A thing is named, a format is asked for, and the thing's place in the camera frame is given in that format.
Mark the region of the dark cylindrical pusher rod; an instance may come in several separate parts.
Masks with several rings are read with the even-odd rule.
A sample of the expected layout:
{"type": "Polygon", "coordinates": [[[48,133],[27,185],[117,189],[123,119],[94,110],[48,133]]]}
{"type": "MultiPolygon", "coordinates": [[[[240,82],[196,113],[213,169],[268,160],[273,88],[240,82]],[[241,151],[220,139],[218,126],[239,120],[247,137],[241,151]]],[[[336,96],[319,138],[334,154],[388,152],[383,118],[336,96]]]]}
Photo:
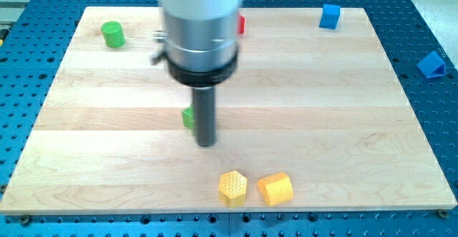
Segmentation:
{"type": "Polygon", "coordinates": [[[216,140],[215,88],[193,88],[195,139],[199,146],[210,147],[216,140]]]}

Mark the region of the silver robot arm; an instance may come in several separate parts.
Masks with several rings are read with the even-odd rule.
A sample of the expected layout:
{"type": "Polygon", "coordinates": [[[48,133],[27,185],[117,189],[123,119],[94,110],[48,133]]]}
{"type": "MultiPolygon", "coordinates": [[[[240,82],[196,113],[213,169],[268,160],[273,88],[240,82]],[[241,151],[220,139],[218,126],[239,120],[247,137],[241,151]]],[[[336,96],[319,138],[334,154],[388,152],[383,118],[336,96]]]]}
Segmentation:
{"type": "Polygon", "coordinates": [[[193,131],[201,147],[216,140],[215,87],[238,62],[240,0],[158,0],[170,75],[192,90],[193,131]]]}

